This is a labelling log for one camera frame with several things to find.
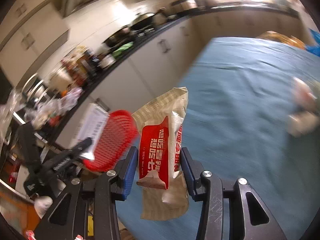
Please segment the beige red snack wrapper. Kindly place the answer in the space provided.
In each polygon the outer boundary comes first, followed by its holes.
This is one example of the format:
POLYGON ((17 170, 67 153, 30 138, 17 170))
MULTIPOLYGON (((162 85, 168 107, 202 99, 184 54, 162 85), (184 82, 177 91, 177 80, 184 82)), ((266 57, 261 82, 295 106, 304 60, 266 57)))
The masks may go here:
POLYGON ((173 88, 132 115, 140 134, 137 185, 143 192, 142 219, 170 220, 188 210, 180 162, 187 105, 187 88, 173 88))

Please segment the white printed box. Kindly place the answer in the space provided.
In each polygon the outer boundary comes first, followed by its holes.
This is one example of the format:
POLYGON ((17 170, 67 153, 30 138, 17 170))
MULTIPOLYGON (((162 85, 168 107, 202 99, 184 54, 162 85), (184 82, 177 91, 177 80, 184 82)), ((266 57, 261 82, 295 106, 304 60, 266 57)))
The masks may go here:
POLYGON ((86 138, 91 138, 91 145, 80 154, 82 159, 87 159, 89 161, 93 161, 95 159, 94 151, 109 119, 109 116, 109 113, 97 103, 90 103, 86 108, 86 111, 78 123, 70 144, 70 146, 73 147, 86 138))

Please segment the lower kitchen cabinets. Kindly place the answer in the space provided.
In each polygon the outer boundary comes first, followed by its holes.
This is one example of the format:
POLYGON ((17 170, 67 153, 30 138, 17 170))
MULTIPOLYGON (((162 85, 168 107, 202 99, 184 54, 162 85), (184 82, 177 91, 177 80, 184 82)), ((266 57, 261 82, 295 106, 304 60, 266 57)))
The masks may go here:
POLYGON ((111 111, 134 112, 170 90, 212 38, 257 37, 269 30, 301 37, 301 27, 295 10, 265 4, 232 4, 191 11, 158 27, 125 51, 82 93, 48 141, 67 147, 82 114, 92 102, 111 111))

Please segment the red plastic mesh basket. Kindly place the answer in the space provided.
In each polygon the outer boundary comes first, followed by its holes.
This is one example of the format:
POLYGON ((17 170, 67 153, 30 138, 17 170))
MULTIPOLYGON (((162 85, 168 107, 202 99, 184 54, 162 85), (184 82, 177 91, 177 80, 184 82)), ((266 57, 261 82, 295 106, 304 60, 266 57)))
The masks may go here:
POLYGON ((92 172, 113 169, 137 135, 136 123, 130 112, 112 112, 94 149, 94 160, 84 160, 84 166, 92 172))

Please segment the blue table cloth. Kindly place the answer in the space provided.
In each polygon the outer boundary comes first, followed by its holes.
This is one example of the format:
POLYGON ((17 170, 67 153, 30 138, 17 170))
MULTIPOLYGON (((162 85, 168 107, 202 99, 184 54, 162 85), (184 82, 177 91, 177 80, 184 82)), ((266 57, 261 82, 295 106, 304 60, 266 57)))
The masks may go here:
POLYGON ((319 209, 319 130, 288 131, 293 78, 319 79, 319 57, 256 38, 212 39, 180 82, 189 92, 182 145, 222 179, 243 177, 288 239, 319 209))

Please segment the condiment bottles group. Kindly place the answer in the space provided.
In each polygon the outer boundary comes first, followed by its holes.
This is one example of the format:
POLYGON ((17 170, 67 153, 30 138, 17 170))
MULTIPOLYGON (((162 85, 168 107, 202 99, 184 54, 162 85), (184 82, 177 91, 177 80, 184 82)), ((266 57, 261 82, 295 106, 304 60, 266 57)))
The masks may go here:
POLYGON ((90 86, 103 72, 97 55, 87 46, 76 46, 61 60, 61 64, 81 88, 90 86))

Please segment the white crumpled wrapper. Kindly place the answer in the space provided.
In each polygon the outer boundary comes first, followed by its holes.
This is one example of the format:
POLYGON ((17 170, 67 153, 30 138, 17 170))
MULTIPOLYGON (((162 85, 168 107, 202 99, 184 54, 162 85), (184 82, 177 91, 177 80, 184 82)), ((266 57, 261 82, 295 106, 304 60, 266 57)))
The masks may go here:
POLYGON ((294 137, 319 128, 319 81, 293 78, 293 96, 298 112, 289 115, 288 133, 294 137))

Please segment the green cloth on counter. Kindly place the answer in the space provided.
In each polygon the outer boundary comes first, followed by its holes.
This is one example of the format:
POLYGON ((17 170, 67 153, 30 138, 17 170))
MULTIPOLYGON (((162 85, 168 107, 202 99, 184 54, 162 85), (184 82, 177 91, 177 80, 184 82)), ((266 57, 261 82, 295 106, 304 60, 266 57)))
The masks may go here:
POLYGON ((128 42, 124 45, 122 45, 121 47, 119 47, 117 50, 115 50, 112 53, 112 56, 117 59, 118 57, 120 57, 125 51, 129 50, 131 47, 133 46, 133 42, 128 42))

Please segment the black wok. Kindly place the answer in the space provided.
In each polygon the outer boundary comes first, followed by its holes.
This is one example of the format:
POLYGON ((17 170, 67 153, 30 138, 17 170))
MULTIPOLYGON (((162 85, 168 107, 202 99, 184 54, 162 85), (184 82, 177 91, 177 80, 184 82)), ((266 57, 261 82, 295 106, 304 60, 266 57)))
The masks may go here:
POLYGON ((153 25, 153 18, 156 14, 153 12, 146 12, 144 14, 137 14, 137 17, 131 22, 131 30, 138 31, 150 25, 153 25))

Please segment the yellow plastic bag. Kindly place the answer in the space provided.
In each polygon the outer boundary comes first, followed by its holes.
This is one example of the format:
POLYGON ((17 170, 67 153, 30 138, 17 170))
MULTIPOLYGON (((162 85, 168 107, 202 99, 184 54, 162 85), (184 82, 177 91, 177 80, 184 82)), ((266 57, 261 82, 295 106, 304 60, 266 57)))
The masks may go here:
POLYGON ((283 44, 287 44, 289 46, 297 47, 299 49, 305 50, 305 43, 302 42, 300 39, 294 37, 294 36, 286 36, 283 34, 280 34, 275 31, 266 31, 262 33, 261 35, 257 36, 257 38, 263 39, 263 40, 270 40, 275 42, 280 42, 283 44))

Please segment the upper wall cabinet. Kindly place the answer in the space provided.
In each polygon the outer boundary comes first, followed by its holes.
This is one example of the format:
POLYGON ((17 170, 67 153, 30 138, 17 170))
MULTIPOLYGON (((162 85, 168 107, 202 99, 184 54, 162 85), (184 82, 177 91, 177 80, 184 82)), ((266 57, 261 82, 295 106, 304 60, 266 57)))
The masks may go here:
POLYGON ((52 4, 34 14, 1 50, 1 69, 9 82, 21 86, 69 37, 69 27, 52 4))

